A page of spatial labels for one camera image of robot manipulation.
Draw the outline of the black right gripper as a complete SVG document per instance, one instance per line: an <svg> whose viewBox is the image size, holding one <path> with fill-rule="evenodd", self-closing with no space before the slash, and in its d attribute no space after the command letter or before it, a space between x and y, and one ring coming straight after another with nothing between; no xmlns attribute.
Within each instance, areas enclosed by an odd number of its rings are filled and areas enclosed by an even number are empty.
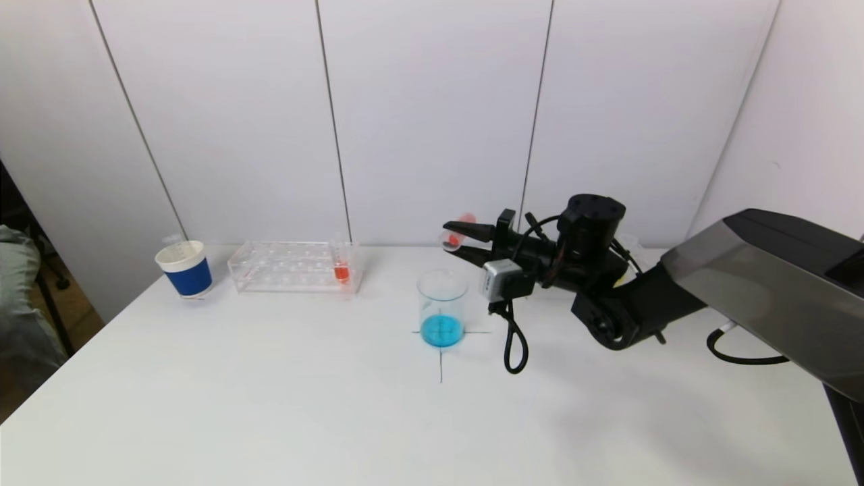
<svg viewBox="0 0 864 486"><path fill-rule="evenodd" d="M448 221L442 227L447 232L447 243L463 243L465 239L481 242L493 240L491 250L482 247L460 246L452 255L475 267L491 261L491 273L549 273L555 260L556 241L543 233L544 225L556 222L556 216L536 219L527 213L529 228L523 234L512 229L515 212L506 209L496 225L471 221Z"/></svg>

